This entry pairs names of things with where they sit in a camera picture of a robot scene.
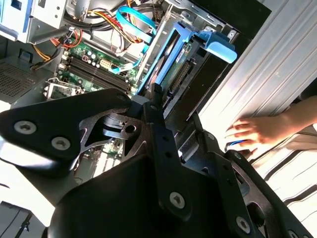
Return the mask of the person's hand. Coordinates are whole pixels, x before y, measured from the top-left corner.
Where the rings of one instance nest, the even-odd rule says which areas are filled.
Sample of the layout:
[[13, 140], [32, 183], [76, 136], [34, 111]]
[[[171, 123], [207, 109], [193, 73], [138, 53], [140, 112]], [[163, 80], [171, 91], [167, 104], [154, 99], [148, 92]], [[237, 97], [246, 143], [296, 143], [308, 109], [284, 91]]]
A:
[[288, 137], [289, 131], [280, 117], [239, 119], [225, 133], [226, 149], [255, 154]]

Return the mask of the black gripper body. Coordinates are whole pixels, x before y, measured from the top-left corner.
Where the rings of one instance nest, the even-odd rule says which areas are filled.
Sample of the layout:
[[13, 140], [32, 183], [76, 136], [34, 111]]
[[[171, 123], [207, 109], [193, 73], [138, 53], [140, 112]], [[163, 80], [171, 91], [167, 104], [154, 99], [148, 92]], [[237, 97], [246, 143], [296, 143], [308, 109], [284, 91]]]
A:
[[153, 167], [144, 157], [127, 161], [72, 189], [58, 203], [50, 238], [233, 238], [215, 180], [183, 167], [192, 212], [180, 221], [161, 210]]

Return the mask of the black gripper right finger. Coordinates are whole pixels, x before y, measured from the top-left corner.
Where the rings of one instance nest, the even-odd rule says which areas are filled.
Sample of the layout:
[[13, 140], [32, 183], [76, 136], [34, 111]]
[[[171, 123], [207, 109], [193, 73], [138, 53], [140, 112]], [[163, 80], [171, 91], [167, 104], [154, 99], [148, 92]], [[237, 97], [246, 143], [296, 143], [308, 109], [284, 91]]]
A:
[[310, 238], [250, 163], [238, 152], [222, 153], [216, 138], [194, 114], [200, 146], [194, 165], [215, 179], [229, 238]]

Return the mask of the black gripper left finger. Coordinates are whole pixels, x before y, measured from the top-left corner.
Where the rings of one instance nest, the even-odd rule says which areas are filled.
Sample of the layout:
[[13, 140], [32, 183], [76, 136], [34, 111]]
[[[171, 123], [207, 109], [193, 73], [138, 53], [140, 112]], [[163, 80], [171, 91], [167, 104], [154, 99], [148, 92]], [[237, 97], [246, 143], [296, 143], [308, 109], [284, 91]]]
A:
[[148, 164], [150, 207], [187, 221], [191, 202], [181, 180], [181, 162], [161, 107], [162, 88], [152, 85], [144, 103], [118, 89], [65, 97], [4, 111], [0, 115], [0, 158], [50, 177], [70, 173], [84, 151], [123, 139], [123, 158]]

